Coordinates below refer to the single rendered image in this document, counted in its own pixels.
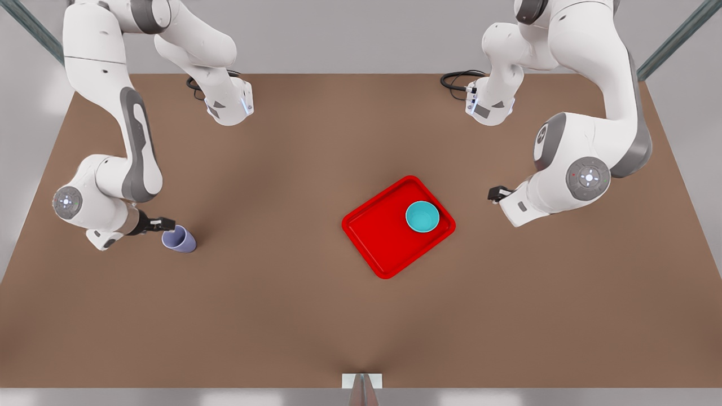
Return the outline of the lavender cup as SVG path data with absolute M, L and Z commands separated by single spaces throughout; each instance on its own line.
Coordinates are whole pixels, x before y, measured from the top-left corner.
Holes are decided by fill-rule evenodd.
M 164 247 L 179 253 L 190 253 L 197 247 L 194 237 L 180 224 L 176 224 L 172 231 L 164 231 L 161 241 Z

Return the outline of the teal bowl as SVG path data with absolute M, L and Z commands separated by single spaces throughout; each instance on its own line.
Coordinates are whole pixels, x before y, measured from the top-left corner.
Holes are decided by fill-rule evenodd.
M 429 233 L 440 223 L 440 211 L 430 201 L 415 201 L 405 212 L 407 225 L 416 233 Z

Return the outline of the red tray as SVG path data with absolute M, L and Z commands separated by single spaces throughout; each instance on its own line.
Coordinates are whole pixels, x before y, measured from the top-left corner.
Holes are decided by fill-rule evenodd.
M 405 212 L 415 201 L 430 201 L 440 211 L 433 231 L 416 233 L 407 225 Z M 449 237 L 456 222 L 420 178 L 408 175 L 348 213 L 341 228 L 372 272 L 390 279 Z

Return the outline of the silver frame post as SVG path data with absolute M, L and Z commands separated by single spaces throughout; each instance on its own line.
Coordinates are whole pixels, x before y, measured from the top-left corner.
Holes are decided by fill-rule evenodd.
M 642 82 L 646 81 L 721 8 L 722 0 L 704 0 L 641 64 L 637 69 L 637 79 Z
M 379 406 L 376 390 L 382 388 L 382 374 L 343 373 L 341 388 L 351 390 L 348 406 Z
M 4 8 L 10 16 L 25 28 L 59 64 L 65 65 L 62 44 L 20 0 L 0 0 L 0 7 Z

